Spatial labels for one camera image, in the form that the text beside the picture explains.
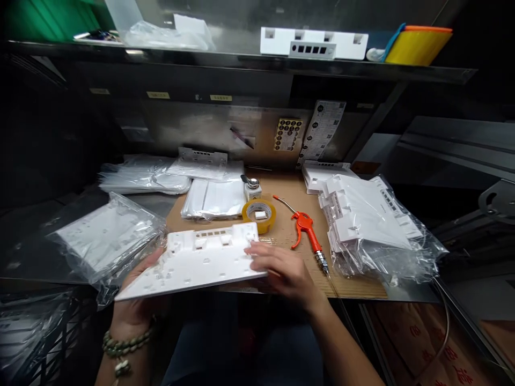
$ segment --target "hand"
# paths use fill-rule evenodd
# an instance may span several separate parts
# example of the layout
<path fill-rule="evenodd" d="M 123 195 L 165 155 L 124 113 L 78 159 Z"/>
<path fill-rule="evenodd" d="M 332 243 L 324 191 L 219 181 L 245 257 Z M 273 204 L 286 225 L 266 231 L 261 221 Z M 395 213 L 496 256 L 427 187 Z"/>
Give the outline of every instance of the hand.
<path fill-rule="evenodd" d="M 298 253 L 254 241 L 245 253 L 254 259 L 251 269 L 268 271 L 270 285 L 287 298 L 297 301 L 308 313 L 316 312 L 327 302 L 327 297 L 315 286 Z"/>
<path fill-rule="evenodd" d="M 153 266 L 163 254 L 163 249 L 147 256 L 138 266 L 136 266 L 125 278 L 120 290 L 125 289 L 148 267 Z M 116 302 L 113 310 L 113 320 L 111 321 L 111 336 L 115 340 L 127 340 L 135 338 L 145 333 L 150 327 L 150 321 L 160 298 L 143 298 L 136 300 L 126 300 Z"/>

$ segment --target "clear plastic bag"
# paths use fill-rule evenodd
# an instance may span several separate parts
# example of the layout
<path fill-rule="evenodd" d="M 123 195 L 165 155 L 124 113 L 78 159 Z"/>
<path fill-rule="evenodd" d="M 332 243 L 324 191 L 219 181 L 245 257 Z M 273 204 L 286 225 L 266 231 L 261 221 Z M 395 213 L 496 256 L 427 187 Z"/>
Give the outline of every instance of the clear plastic bag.
<path fill-rule="evenodd" d="M 46 338 L 70 306 L 71 291 L 50 292 L 14 300 L 8 294 L 0 299 L 0 367 L 8 384 L 39 362 Z"/>
<path fill-rule="evenodd" d="M 229 162 L 225 182 L 195 179 L 186 196 L 181 216 L 197 221 L 235 219 L 245 205 L 243 162 Z"/>
<path fill-rule="evenodd" d="M 181 28 L 183 21 L 197 24 L 198 28 Z M 133 47 L 178 48 L 215 51 L 215 45 L 204 20 L 175 15 L 176 29 L 161 28 L 144 20 L 133 25 L 123 37 L 124 43 Z"/>
<path fill-rule="evenodd" d="M 355 189 L 358 185 L 375 188 L 382 199 L 371 191 Z M 346 180 L 343 188 L 344 193 L 335 195 L 333 191 L 331 195 L 325 186 L 319 196 L 329 223 L 331 256 L 337 271 L 345 276 L 379 276 L 390 285 L 399 279 L 421 283 L 438 274 L 436 261 L 447 250 L 399 203 L 383 178 Z"/>
<path fill-rule="evenodd" d="M 98 289 L 108 305 L 125 276 L 157 246 L 165 244 L 165 220 L 111 192 L 109 203 L 50 233 L 75 273 Z"/>
<path fill-rule="evenodd" d="M 224 181 L 226 169 L 226 153 L 209 153 L 180 147 L 177 161 L 168 172 L 197 179 Z"/>
<path fill-rule="evenodd" d="M 161 192 L 170 195 L 184 194 L 191 179 L 168 173 L 173 158 L 146 154 L 129 155 L 123 164 L 103 164 L 99 187 L 105 192 L 134 194 Z"/>

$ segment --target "small bottle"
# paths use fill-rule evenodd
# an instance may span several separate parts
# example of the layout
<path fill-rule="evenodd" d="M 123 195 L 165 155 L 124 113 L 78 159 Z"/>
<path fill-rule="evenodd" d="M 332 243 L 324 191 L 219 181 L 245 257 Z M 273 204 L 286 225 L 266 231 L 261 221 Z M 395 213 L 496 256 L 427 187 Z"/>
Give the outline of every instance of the small bottle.
<path fill-rule="evenodd" d="M 250 179 L 244 175 L 242 175 L 241 179 L 245 182 L 245 200 L 247 202 L 261 198 L 261 187 L 259 186 L 258 179 Z"/>

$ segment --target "wrist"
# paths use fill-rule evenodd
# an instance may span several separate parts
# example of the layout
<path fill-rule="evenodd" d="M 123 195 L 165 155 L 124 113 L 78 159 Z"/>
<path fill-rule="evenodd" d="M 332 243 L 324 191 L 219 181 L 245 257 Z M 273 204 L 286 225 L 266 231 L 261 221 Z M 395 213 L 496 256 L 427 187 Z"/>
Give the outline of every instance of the wrist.
<path fill-rule="evenodd" d="M 310 318 L 315 318 L 323 314 L 327 306 L 330 307 L 330 304 L 325 293 L 320 289 L 316 289 L 310 300 L 306 303 L 305 309 Z"/>
<path fill-rule="evenodd" d="M 131 340 L 146 333 L 149 329 L 150 322 L 138 325 L 113 322 L 111 323 L 111 327 L 109 327 L 109 333 L 115 340 Z"/>

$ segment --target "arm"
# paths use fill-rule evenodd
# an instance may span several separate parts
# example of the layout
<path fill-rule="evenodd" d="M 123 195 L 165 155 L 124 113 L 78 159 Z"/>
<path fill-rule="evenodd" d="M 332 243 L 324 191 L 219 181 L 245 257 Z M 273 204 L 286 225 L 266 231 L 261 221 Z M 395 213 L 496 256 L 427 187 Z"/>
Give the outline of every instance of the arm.
<path fill-rule="evenodd" d="M 327 370 L 336 384 L 384 385 L 366 355 L 334 313 L 327 297 L 315 286 L 298 254 L 254 242 L 245 252 L 253 255 L 253 270 L 267 270 L 270 284 L 306 310 Z"/>
<path fill-rule="evenodd" d="M 159 248 L 142 261 L 127 276 L 122 284 L 122 289 L 127 287 L 148 267 L 154 265 L 159 259 L 163 249 Z M 109 332 L 115 340 L 131 340 L 148 331 L 152 319 L 152 311 L 156 309 L 157 298 L 137 299 L 117 302 L 114 305 L 113 320 Z M 137 349 L 135 352 L 125 355 L 131 366 L 131 374 L 118 378 L 118 386 L 144 386 L 150 384 L 149 371 L 149 345 Z M 97 374 L 95 386 L 112 386 L 116 381 L 114 367 L 117 364 L 115 358 L 110 358 L 104 353 L 102 363 Z"/>

